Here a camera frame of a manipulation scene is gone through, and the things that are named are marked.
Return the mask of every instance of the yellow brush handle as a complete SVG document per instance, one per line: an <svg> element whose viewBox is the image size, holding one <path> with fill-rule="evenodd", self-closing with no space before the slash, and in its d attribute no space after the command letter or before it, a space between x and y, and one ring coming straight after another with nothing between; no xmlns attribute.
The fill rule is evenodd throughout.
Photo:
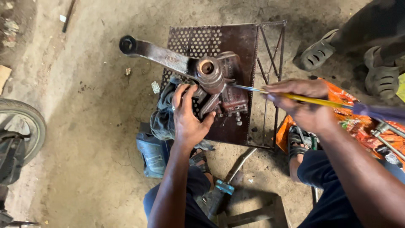
<svg viewBox="0 0 405 228"><path fill-rule="evenodd" d="M318 98L303 97L300 95L295 95L295 94L290 94L290 93L281 93L281 95L284 97L293 99L293 100L304 101L304 102L313 103L313 104L317 104L317 105L326 105L326 106L330 106L330 107L334 107L334 108L343 107L342 106L343 104L336 103L333 101L322 100L322 99L318 99Z"/></svg>

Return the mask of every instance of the blue pants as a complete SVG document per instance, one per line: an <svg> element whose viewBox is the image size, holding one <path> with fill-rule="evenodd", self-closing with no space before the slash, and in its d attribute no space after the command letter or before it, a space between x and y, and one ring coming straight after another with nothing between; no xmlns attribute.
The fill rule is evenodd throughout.
<svg viewBox="0 0 405 228"><path fill-rule="evenodd" d="M400 168L383 160L378 161L402 183L405 183L405 174ZM362 227L324 151L309 150L305 153L303 162L298 168L298 178L306 185L324 190L318 203L299 228L343 225L345 227ZM149 218L159 186L152 188L143 200L147 218ZM186 228L217 227L205 216L194 200L195 197L208 192L209 188L208 178L198 167L190 166L187 177Z"/></svg>

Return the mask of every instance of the orange plastic bag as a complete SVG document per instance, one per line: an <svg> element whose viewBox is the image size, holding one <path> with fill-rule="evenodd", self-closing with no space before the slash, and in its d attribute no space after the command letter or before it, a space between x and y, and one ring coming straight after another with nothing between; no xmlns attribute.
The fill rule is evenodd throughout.
<svg viewBox="0 0 405 228"><path fill-rule="evenodd" d="M358 101L355 97L350 95L349 93L345 92L344 90L340 89L339 87L335 86L334 84L326 82L329 88L329 100L338 102L338 103L344 103L348 105L353 105L354 101ZM344 129L346 129L355 139L357 139L368 151L373 153L375 156L377 156L380 159L384 159L383 156L381 156L379 153L375 151L375 149L382 145L383 143L378 140L376 137L372 136L370 131L375 129L377 126L378 122L375 120L372 120L368 116L361 116L361 115L353 115L352 112L348 109L345 108L334 108L336 117L338 119L338 122L342 125ZM392 121L387 121L389 124L394 126L400 131L405 132L405 127ZM296 123L292 120L291 116L286 116L284 119L284 122L280 126L279 131L277 132L276 135L276 144L285 152L288 153L288 130L292 125L296 125ZM404 153L405 151L405 139L402 138L401 136L393 133L392 131L386 131L380 136L385 139L387 142L389 142L394 148L396 148L398 151L401 153ZM405 161L403 161L401 158L399 158L400 162L404 164L405 166Z"/></svg>

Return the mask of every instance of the sandal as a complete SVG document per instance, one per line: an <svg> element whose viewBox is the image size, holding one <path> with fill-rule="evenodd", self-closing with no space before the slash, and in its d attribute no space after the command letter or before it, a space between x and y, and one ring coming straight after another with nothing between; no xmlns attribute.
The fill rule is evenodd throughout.
<svg viewBox="0 0 405 228"><path fill-rule="evenodd" d="M379 48L381 47L372 47L364 54L364 63L369 69L366 90L372 96L390 99L399 88L399 67L374 67L374 52Z"/></svg>
<svg viewBox="0 0 405 228"><path fill-rule="evenodd" d="M202 172L207 172L209 174L211 174L211 170L208 167L207 164L207 157L205 156L205 152L203 150L201 150L200 153L197 153L196 155L194 155L193 157L191 157L189 160L190 166L197 166L196 164L200 161L205 161L204 164L198 165L197 167L200 168L200 170Z"/></svg>
<svg viewBox="0 0 405 228"><path fill-rule="evenodd" d="M313 146L311 135L306 131L302 131L298 126L291 126L288 131L288 161L298 154L305 154L312 148L316 149L317 146Z"/></svg>
<svg viewBox="0 0 405 228"><path fill-rule="evenodd" d="M322 64L336 51L334 47L330 45L330 41L336 34L338 29L334 29L321 40L307 48L301 55L301 66L306 71L313 71Z"/></svg>

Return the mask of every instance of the hand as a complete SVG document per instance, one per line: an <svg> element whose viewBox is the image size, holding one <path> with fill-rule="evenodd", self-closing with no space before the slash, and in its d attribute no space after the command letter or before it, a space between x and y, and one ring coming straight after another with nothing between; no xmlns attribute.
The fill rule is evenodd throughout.
<svg viewBox="0 0 405 228"><path fill-rule="evenodd" d="M200 122L193 114L192 110L192 96L197 91L198 86L194 85L189 88L189 84L180 84L172 99L174 107L174 120L175 120L175 142L180 146L185 146L190 150L197 145L208 134L208 131L214 122L215 112L210 112L205 117L203 122Z"/></svg>
<svg viewBox="0 0 405 228"><path fill-rule="evenodd" d="M284 109L302 129L320 134L337 126L332 108L311 103L299 103L287 97L277 96L279 92L286 92L327 100L328 87L323 81L289 79L267 85L264 89L271 93L266 95L266 98Z"/></svg>

